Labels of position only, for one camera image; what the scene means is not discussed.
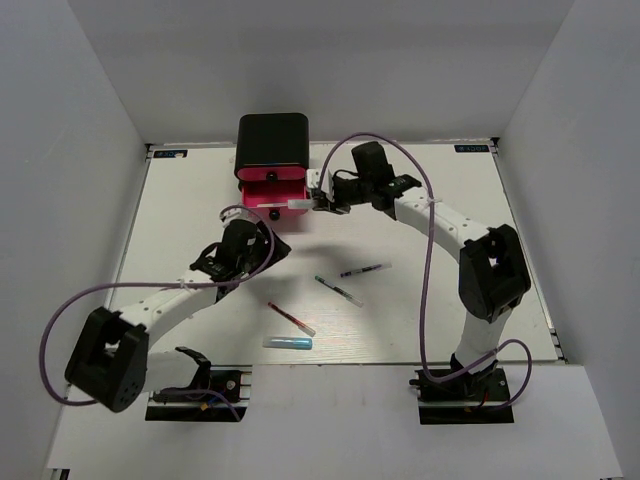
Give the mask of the pink drawer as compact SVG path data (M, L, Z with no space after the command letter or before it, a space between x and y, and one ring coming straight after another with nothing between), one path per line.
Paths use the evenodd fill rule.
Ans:
M300 166L258 166L245 167L235 172L242 182L296 181L305 177L306 168Z
M262 203L288 202L290 199L307 199L306 187L302 180L243 182L240 191L243 205L258 211L262 216L268 217L270 220L276 221L306 213L306 210L291 210L289 208L255 208L256 205Z

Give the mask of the green pen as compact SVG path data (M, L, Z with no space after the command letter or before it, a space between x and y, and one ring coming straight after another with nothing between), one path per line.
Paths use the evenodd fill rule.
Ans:
M344 298L345 300L347 300L351 304L357 306L358 308L362 308L363 307L364 303L361 300L356 298L351 293L345 291L344 289L338 287L337 285L331 283L330 281L324 279L323 277L321 277L319 275L315 275L314 276L314 280L316 282L320 283L321 285L323 285L324 287L326 287L326 288L330 289L331 291L335 292L336 294L340 295L342 298Z

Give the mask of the purple pen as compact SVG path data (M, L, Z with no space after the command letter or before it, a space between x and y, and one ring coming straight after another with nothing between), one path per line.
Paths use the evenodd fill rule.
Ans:
M357 267L357 268L353 268L353 269L341 272L339 274L339 277L340 278L349 278L349 277L361 275L361 274L364 274L364 273L369 273L369 272L389 269L391 267L392 267L392 264L390 262L376 263L376 264L373 264L373 265L368 265L368 266L364 266L364 267Z

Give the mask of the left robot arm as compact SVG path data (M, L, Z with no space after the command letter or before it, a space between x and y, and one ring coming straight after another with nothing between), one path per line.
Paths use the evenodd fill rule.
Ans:
M66 380L114 413L144 392L199 399L210 393L211 362L185 346L153 346L195 313L221 302L291 248L264 223L233 220L178 280L134 304L91 312L65 370Z

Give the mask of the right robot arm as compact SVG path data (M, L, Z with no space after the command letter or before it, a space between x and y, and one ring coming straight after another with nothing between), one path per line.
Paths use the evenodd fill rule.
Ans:
M488 385L487 374L498 354L512 345L503 339L507 320L531 288L531 278L517 231L503 224L489 227L439 200L426 172L395 173L384 150L387 139L371 135L351 151L356 172L341 178L327 164L306 173L313 208L345 215L356 205L369 205L427 238L419 307L420 358L426 352L426 310L432 254L436 247L458 265L458 296L466 310L459 344L451 356L449 374L424 372L427 382L451 383L461 397L472 399Z

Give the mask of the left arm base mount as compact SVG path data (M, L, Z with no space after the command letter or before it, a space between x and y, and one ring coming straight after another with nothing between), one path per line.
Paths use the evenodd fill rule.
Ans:
M172 423L236 423L249 407L252 385L250 366L212 367L209 380L192 392L152 392L145 420Z

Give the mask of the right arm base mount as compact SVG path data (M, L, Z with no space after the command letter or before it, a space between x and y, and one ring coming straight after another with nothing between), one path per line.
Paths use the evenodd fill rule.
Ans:
M498 425L512 424L511 399L506 374L502 368L488 373L465 374L450 382L434 383L422 370L409 381L418 395L421 425Z

